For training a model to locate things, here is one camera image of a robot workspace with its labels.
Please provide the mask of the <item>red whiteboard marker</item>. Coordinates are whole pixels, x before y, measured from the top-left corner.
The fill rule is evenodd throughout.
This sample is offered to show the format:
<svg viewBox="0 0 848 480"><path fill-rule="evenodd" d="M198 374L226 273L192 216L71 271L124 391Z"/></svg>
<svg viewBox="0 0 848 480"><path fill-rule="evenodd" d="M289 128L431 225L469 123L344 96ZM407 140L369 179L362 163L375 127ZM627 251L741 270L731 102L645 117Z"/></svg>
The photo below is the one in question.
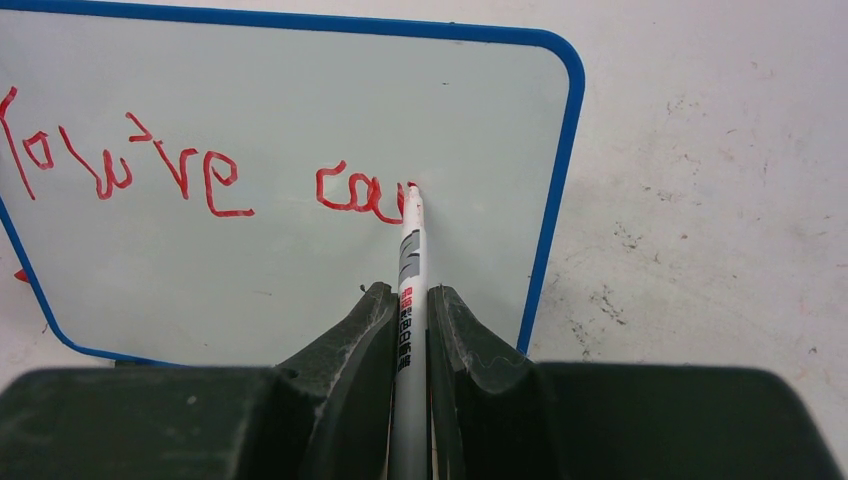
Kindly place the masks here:
<svg viewBox="0 0 848 480"><path fill-rule="evenodd" d="M427 239L424 203L408 184L399 247L397 361L388 457L390 479L428 479Z"/></svg>

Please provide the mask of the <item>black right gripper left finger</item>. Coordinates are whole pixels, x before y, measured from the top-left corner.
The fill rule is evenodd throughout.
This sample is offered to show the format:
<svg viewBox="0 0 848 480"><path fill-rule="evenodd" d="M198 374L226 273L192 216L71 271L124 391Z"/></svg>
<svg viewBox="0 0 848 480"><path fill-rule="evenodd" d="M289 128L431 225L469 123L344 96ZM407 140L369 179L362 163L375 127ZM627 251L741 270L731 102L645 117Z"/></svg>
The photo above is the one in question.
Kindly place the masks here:
<svg viewBox="0 0 848 480"><path fill-rule="evenodd" d="M36 370L1 396L5 479L379 479L398 297L374 283L274 367Z"/></svg>

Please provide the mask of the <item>blue-framed whiteboard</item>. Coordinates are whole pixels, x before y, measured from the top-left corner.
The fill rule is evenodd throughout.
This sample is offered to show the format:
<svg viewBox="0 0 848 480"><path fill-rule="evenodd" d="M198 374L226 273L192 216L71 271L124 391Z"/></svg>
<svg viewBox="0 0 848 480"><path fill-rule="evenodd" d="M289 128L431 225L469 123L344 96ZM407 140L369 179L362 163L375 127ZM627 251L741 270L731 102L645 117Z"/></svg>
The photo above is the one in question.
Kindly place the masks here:
<svg viewBox="0 0 848 480"><path fill-rule="evenodd" d="M430 282L526 349L584 92L543 30L5 1L1 220L68 347L262 365L396 282L413 182Z"/></svg>

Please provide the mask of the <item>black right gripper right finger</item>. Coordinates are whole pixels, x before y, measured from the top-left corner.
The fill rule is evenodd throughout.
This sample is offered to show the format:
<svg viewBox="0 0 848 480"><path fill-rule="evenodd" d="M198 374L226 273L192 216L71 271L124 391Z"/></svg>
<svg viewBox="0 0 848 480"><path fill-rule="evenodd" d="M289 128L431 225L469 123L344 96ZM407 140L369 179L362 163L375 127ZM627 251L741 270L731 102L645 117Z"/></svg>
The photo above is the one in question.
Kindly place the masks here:
<svg viewBox="0 0 848 480"><path fill-rule="evenodd" d="M798 395L756 369L536 363L429 291L442 479L839 479Z"/></svg>

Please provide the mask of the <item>red marker cap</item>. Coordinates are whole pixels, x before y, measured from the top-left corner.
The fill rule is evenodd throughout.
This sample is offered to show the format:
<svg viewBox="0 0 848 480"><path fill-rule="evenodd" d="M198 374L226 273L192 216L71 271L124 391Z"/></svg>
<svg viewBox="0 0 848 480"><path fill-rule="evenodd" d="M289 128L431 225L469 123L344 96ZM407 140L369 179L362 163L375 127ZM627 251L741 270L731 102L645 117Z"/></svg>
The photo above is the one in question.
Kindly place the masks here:
<svg viewBox="0 0 848 480"><path fill-rule="evenodd" d="M22 281L22 282L24 282L24 283L28 283L28 282L29 282L28 276L27 276L26 272L25 272L23 269L20 269L19 271L17 271L17 272L14 274L14 277L15 277L17 280Z"/></svg>

